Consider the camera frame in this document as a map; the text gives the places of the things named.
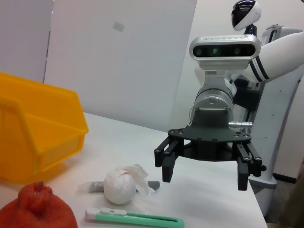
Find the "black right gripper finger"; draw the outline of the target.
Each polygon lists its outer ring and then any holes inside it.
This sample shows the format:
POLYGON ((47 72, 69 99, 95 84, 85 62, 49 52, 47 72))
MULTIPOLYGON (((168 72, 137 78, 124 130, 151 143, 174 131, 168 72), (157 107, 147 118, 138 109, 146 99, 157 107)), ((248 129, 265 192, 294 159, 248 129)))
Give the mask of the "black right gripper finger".
POLYGON ((175 162, 183 149, 183 141, 167 137, 155 150, 155 167, 162 169, 162 181, 170 182, 173 176, 175 162))
POLYGON ((237 162, 238 190, 246 191, 249 176, 261 176, 262 157, 250 142, 235 144, 235 155, 237 162))

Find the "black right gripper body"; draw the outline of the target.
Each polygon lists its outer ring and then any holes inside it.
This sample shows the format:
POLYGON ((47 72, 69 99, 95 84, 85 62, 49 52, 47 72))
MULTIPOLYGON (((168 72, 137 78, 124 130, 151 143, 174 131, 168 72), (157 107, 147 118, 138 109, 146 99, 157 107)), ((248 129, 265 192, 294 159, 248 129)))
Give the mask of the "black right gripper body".
POLYGON ((228 121, 227 109, 194 109, 191 124, 171 129, 167 155, 221 162, 252 159, 251 136, 228 121))

